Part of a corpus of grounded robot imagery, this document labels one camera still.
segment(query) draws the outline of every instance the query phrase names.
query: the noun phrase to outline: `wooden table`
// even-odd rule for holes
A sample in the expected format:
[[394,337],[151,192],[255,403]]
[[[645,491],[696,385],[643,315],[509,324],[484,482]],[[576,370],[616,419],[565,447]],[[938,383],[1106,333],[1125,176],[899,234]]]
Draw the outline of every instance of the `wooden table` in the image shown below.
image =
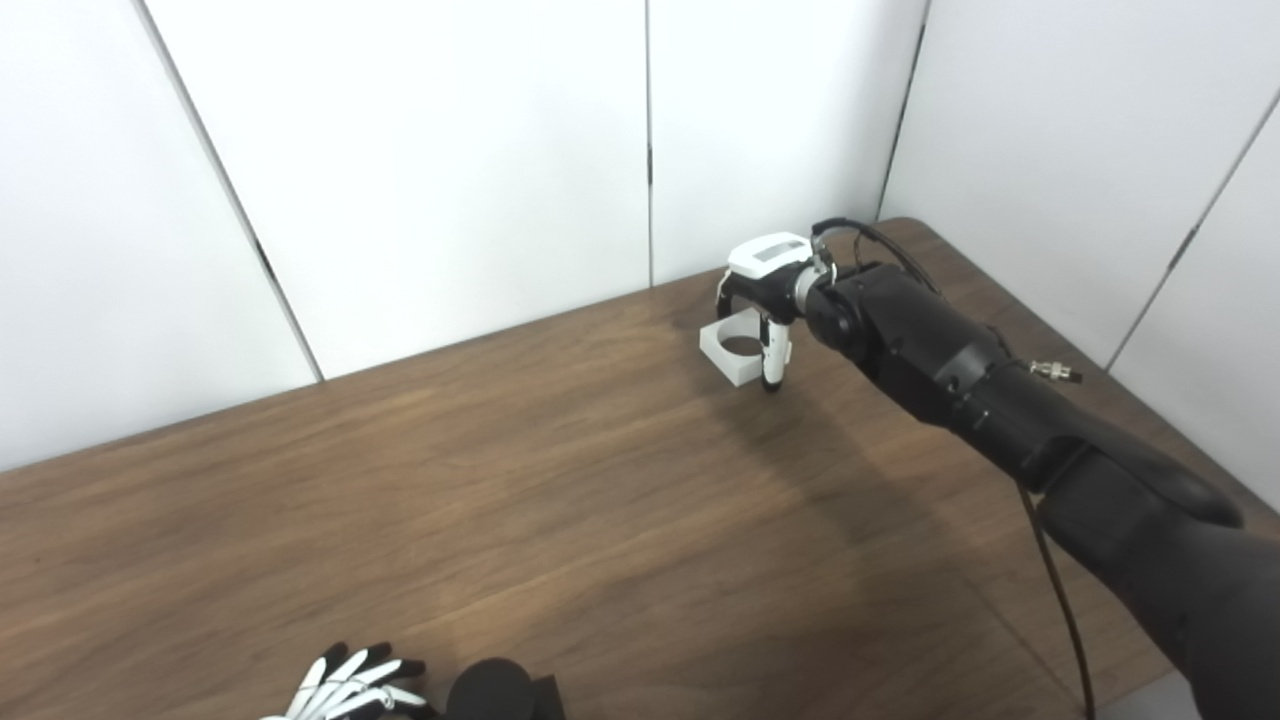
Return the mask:
[[[928,228],[884,229],[1065,392],[1220,469]],[[570,717],[1073,717],[1005,477],[806,331],[782,392],[698,351],[703,274],[0,475],[0,717],[259,717],[329,643]],[[1102,701],[1167,671],[1060,557]]]

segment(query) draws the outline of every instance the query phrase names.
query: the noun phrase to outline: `white plastic holder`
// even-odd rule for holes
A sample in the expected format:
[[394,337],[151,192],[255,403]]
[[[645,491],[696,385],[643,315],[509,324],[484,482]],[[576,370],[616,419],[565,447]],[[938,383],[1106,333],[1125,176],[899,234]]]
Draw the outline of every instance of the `white plastic holder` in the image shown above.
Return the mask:
[[[760,313],[755,307],[748,307],[735,313],[723,320],[704,327],[698,333],[698,347],[708,357],[733,387],[742,387],[760,377],[764,366],[764,352],[759,355],[739,355],[730,352],[722,343],[731,337],[749,337],[760,340]],[[791,363],[791,340],[787,340],[787,350],[783,364]]]

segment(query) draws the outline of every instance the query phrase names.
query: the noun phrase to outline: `black arm segment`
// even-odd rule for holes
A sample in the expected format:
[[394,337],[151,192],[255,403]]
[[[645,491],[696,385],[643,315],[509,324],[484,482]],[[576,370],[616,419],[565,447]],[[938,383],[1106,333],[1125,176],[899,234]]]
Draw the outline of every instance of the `black arm segment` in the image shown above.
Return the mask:
[[1041,495],[1046,532],[1125,603],[1206,720],[1280,717],[1280,543],[1242,530],[1225,495],[1082,411],[901,268],[840,277],[805,297],[814,337]]

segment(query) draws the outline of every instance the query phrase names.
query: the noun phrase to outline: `white wall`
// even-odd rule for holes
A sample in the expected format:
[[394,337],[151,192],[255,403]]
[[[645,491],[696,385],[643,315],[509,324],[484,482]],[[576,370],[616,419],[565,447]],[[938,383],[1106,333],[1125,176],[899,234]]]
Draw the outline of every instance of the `white wall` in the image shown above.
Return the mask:
[[882,217],[1107,363],[1280,78],[1275,0],[936,0]]
[[0,470],[312,380],[128,0],[0,3]]
[[[1280,73],[1272,77],[1280,88]],[[1272,114],[1112,373],[1280,510],[1280,115]]]
[[644,0],[151,0],[325,375],[649,281]]
[[650,0],[653,275],[876,217],[925,0]]

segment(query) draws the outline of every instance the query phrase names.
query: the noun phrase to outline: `metal connector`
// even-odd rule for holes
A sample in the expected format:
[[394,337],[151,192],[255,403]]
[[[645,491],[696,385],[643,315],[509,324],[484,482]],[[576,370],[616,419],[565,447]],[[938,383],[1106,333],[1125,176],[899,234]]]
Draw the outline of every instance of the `metal connector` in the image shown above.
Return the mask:
[[1053,363],[1037,363],[1032,360],[1027,364],[1027,369],[1030,370],[1033,375],[1039,375],[1047,380],[1076,384],[1084,382],[1084,375],[1056,360]]

